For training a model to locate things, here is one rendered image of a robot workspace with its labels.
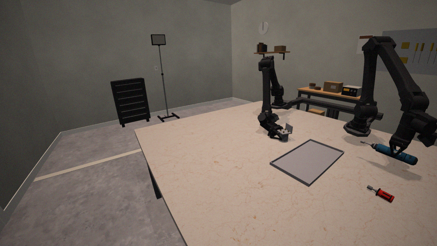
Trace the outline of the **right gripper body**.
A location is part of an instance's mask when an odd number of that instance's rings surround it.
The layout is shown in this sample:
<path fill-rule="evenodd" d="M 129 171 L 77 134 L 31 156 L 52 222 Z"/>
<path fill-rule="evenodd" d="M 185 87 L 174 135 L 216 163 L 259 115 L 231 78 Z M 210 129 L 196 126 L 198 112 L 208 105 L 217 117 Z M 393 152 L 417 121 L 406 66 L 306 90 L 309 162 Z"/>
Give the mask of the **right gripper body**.
<path fill-rule="evenodd" d="M 271 127 L 269 130 L 268 130 L 267 128 L 265 128 L 267 131 L 269 131 L 269 133 L 268 133 L 267 136 L 270 136 L 270 137 L 271 137 L 271 133 L 272 133 L 272 131 L 273 131 L 274 129 L 275 129 L 275 130 L 280 130 L 280 127 L 282 127 L 282 126 L 277 125 L 277 126 Z"/>

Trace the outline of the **grey l-shaped metal bracket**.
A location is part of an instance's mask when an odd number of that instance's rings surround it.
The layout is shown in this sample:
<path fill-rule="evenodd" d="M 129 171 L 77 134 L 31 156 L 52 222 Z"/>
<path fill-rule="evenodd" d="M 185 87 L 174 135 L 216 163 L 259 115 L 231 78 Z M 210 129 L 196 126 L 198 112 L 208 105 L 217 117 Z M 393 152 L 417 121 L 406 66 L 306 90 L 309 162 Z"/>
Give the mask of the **grey l-shaped metal bracket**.
<path fill-rule="evenodd" d="M 282 135 L 292 134 L 292 133 L 293 133 L 293 126 L 291 126 L 290 124 L 286 123 L 285 128 L 286 128 L 286 130 L 285 130 L 285 129 L 282 129 L 282 131 L 280 131 L 280 130 L 277 130 L 277 131 L 278 131 L 280 134 L 282 134 Z M 288 132 L 288 130 L 289 130 L 289 132 Z M 284 133 L 283 133 L 283 131 L 284 131 Z"/>

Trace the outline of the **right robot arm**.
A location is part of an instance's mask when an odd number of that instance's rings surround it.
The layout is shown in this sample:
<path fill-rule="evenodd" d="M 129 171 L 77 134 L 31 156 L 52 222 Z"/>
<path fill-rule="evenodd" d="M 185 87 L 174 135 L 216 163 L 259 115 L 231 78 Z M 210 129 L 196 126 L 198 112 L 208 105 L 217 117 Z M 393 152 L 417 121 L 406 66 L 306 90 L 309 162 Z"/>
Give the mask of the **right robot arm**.
<path fill-rule="evenodd" d="M 282 107 L 287 103 L 283 102 L 282 99 L 282 96 L 284 95 L 284 88 L 283 86 L 280 86 L 277 81 L 277 76 L 274 69 L 274 56 L 272 55 L 269 57 L 263 57 L 262 60 L 258 62 L 258 69 L 259 71 L 262 71 L 263 74 L 263 105 L 262 111 L 258 116 L 258 120 L 260 122 L 260 126 L 269 130 L 271 127 L 277 126 L 275 122 L 279 120 L 278 115 L 272 113 L 271 105 Z M 275 103 L 272 104 L 271 95 L 275 96 Z"/>

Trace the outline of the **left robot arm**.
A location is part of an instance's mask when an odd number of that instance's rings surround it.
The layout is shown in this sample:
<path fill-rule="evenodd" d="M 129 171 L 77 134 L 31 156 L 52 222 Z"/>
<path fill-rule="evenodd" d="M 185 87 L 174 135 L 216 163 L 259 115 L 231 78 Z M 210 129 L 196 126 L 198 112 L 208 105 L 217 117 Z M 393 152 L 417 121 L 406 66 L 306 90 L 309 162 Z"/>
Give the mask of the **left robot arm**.
<path fill-rule="evenodd" d="M 377 56 L 380 55 L 400 96 L 400 110 L 404 112 L 400 124 L 411 127 L 404 129 L 401 139 L 411 141 L 417 132 L 417 138 L 426 147 L 430 147 L 437 139 L 437 119 L 425 112 L 429 99 L 408 73 L 394 50 L 395 46 L 396 43 L 389 36 L 373 36 L 362 46 L 364 71 L 361 97 L 354 107 L 355 117 L 346 127 L 365 134 L 370 128 L 367 126 L 367 118 L 374 118 L 378 113 L 377 102 L 374 101 L 374 85 Z"/>

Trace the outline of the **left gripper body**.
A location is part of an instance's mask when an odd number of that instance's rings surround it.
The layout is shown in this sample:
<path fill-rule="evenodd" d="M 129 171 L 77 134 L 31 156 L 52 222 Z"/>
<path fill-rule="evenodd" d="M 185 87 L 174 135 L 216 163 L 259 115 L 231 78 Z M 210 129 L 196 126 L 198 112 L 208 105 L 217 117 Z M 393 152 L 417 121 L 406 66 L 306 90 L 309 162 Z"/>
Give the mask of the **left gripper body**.
<path fill-rule="evenodd" d="M 399 124 L 396 132 L 393 134 L 393 136 L 391 136 L 390 142 L 393 142 L 393 143 L 396 143 L 399 145 L 403 144 L 405 146 L 408 146 L 411 142 L 408 140 L 405 140 L 405 139 L 401 139 L 405 128 L 411 128 L 411 127 L 406 127 L 404 125 Z M 399 141 L 402 141 L 402 142 L 399 142 Z"/>

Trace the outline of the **red-handled nut driver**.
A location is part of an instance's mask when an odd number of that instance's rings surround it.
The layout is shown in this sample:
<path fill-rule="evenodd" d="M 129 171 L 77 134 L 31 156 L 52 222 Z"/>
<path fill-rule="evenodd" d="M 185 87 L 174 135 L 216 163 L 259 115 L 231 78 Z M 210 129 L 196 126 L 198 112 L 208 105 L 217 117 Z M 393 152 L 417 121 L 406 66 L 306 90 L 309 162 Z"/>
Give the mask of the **red-handled nut driver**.
<path fill-rule="evenodd" d="M 388 201 L 388 202 L 392 202 L 394 199 L 393 195 L 390 195 L 389 193 L 386 193 L 385 191 L 382 191 L 380 188 L 378 190 L 373 189 L 372 186 L 368 185 L 367 186 L 368 189 L 373 190 L 376 192 L 376 196 L 380 196 L 381 198 L 383 198 L 384 200 Z"/>

